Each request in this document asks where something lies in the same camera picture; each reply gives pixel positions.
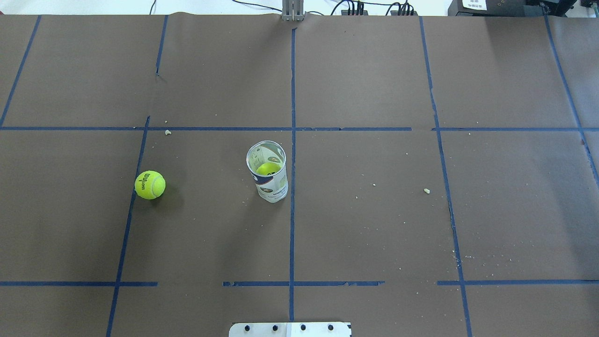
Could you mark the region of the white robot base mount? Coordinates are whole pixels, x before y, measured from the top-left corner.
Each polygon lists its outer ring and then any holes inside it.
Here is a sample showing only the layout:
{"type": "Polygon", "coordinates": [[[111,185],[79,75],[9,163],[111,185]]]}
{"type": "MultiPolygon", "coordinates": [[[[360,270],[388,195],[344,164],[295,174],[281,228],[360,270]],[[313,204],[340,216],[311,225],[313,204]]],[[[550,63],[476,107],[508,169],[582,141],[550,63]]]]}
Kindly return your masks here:
{"type": "Polygon", "coordinates": [[[240,322],[229,337],[351,337],[350,322],[240,322]]]}

